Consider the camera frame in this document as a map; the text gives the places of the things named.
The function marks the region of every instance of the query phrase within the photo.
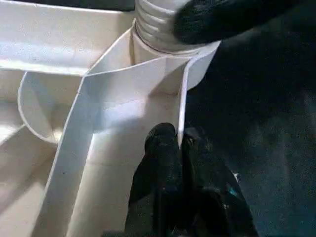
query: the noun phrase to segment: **plastic compartment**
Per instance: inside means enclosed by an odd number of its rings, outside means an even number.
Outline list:
[[[81,77],[28,72],[19,89],[24,123],[40,139],[58,143]]]
[[[0,69],[0,143],[23,125],[17,104],[23,74],[23,71]]]
[[[147,133],[171,122],[181,143],[186,91],[203,78],[219,42],[169,55],[143,43],[135,27],[127,30],[133,14],[0,6],[12,19],[0,26],[0,66],[27,71],[0,79],[9,88],[0,89],[3,101],[14,103],[1,123],[13,124],[0,146],[0,235],[122,230]]]
[[[36,217],[56,151],[22,122],[17,95],[23,75],[0,69],[0,235],[4,237],[32,229],[29,220]]]
[[[137,47],[129,54],[132,31],[126,32],[82,81],[33,237],[122,231],[132,176],[143,157],[150,129],[160,122],[171,122],[181,143],[188,82],[203,78],[219,42],[190,60],[179,62],[179,58],[165,55],[149,59],[144,53],[144,62],[133,64],[126,57],[120,61],[117,54],[121,48],[124,55],[141,56]],[[178,76],[170,77],[175,72]]]
[[[134,13],[0,1],[0,67],[83,76]]]

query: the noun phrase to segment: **plastic mold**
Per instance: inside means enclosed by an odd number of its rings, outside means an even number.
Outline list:
[[[187,90],[219,42],[167,54],[132,13],[0,1],[0,14],[15,19],[0,25],[0,235],[122,231],[147,133],[170,122],[181,145]]]

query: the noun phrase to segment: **glove finger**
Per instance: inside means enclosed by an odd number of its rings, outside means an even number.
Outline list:
[[[135,171],[129,203],[150,194],[167,178],[170,182],[181,178],[181,160],[173,125],[161,123],[146,138],[145,155]]]
[[[285,13],[302,0],[191,0],[177,14],[176,38],[188,44],[235,36]]]
[[[175,203],[181,197],[178,190],[181,184],[182,163],[176,132],[173,125],[161,123],[149,132],[145,155],[134,174],[125,231],[156,233],[160,232],[159,224],[163,224],[161,229],[166,231],[169,224],[165,223],[170,222],[170,217],[172,220],[177,217],[179,207]],[[167,200],[157,196],[162,191],[170,193]]]

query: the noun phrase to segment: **black glove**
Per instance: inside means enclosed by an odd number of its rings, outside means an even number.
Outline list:
[[[174,34],[188,44],[222,40],[285,13],[304,0],[191,0],[175,19]]]
[[[210,143],[186,131],[180,152],[175,129],[149,133],[130,192],[126,234],[257,236],[237,180]]]

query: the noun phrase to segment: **curved plastic edge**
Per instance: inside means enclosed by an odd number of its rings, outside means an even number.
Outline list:
[[[180,98],[180,111],[179,111],[179,124],[178,124],[178,144],[181,146],[184,125],[185,125],[185,112],[186,112],[186,101],[187,101],[187,91],[195,86],[197,86],[207,71],[209,64],[211,63],[220,41],[212,43],[204,51],[200,52],[196,57],[192,58],[184,69],[182,87],[181,87],[181,98]]]
[[[23,90],[23,86],[24,86],[24,80],[27,76],[29,72],[25,72],[24,75],[23,75],[23,78],[21,80],[21,83],[20,83],[20,86],[19,86],[19,89],[18,89],[18,109],[19,109],[19,113],[20,113],[20,116],[22,118],[22,121],[23,123],[27,126],[27,128],[38,138],[40,138],[41,140],[45,141],[45,142],[48,142],[48,143],[51,143],[51,144],[55,144],[57,145],[57,141],[55,140],[52,140],[52,139],[49,139],[49,138],[45,138],[43,137],[42,135],[38,134],[29,124],[28,120],[25,118],[24,116],[24,112],[23,112],[23,109],[22,109],[22,90]]]

